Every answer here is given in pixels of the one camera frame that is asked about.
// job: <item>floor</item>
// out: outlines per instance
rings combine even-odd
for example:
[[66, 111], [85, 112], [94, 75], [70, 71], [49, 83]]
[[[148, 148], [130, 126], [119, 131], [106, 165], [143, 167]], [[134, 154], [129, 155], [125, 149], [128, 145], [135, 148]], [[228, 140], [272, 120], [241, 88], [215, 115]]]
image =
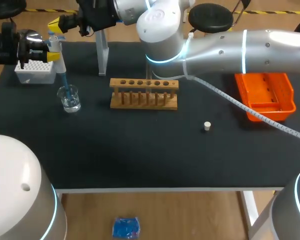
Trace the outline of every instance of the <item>floor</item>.
[[[214, 2], [233, 9], [237, 0], [199, 0]], [[29, 9], [76, 10], [75, 0], [28, 0]], [[300, 0], [252, 0], [251, 11], [300, 11]], [[18, 29], [34, 29], [48, 37], [47, 23], [57, 12], [24, 12], [14, 18]], [[234, 31], [243, 29], [283, 29], [293, 31], [300, 14], [244, 14]], [[191, 29], [184, 24], [184, 34]], [[108, 41], [139, 41], [134, 25], [122, 23], [107, 29]], [[67, 41], [92, 42], [93, 37], [80, 37], [77, 30], [65, 34]], [[261, 212], [272, 197], [271, 191], [254, 192]], [[140, 219], [141, 240], [245, 240], [247, 239], [240, 201], [236, 192], [182, 193], [99, 193], [71, 194], [63, 199], [68, 219], [68, 240], [111, 239], [115, 217]]]

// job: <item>orange basket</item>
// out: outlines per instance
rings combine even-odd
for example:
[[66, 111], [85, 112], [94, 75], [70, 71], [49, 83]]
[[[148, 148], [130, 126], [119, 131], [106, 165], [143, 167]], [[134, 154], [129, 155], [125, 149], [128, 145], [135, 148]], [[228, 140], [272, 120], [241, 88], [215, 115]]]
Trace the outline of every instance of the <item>orange basket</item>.
[[[294, 89], [285, 73], [235, 74], [242, 103], [274, 121], [284, 121], [296, 111]], [[253, 122], [258, 118], [247, 113]]]

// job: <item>water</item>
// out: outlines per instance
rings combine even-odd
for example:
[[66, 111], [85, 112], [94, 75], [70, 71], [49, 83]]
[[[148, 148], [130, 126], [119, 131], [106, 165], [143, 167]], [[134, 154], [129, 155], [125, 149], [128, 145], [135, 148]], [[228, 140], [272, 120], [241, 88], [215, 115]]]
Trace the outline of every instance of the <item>water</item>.
[[63, 108], [67, 113], [75, 113], [80, 110], [81, 103], [79, 101], [78, 95], [77, 97], [72, 96], [70, 99], [64, 97], [61, 99]]

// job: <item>black table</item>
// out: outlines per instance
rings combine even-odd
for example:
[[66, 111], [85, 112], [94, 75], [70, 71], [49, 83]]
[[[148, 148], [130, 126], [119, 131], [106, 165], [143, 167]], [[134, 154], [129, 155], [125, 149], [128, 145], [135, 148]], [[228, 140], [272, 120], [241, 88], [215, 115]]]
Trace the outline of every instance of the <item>black table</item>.
[[[63, 111], [53, 85], [22, 85], [14, 66], [0, 76], [0, 134], [25, 143], [56, 189], [283, 187], [300, 172], [300, 139], [252, 123], [200, 84], [180, 80], [178, 111], [110, 109], [110, 78], [144, 78], [139, 43], [109, 44], [107, 76], [98, 76], [95, 43], [63, 43], [81, 110]], [[240, 99], [233, 75], [199, 76]], [[300, 131], [300, 76], [289, 75]], [[211, 130], [201, 132], [205, 121]]]

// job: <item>wooden peg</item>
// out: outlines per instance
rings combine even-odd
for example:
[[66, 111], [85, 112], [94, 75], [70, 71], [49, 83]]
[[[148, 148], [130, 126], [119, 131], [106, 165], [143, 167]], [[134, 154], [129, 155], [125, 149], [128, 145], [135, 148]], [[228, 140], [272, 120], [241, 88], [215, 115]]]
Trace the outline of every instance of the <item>wooden peg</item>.
[[132, 104], [132, 96], [133, 96], [132, 91], [130, 91], [129, 92], [130, 105]]
[[155, 92], [154, 94], [154, 105], [158, 106], [158, 93]]
[[146, 104], [149, 105], [149, 92], [145, 92], [145, 99], [146, 99]]
[[125, 92], [124, 91], [121, 92], [121, 104], [125, 105]]
[[138, 91], [138, 105], [141, 104], [141, 92]]
[[175, 90], [171, 90], [170, 92], [170, 98], [173, 99], [175, 96]]
[[118, 95], [119, 95], [119, 88], [115, 87], [114, 88], [114, 96], [118, 97]]
[[163, 106], [166, 105], [166, 101], [167, 101], [167, 93], [164, 92], [163, 93]]

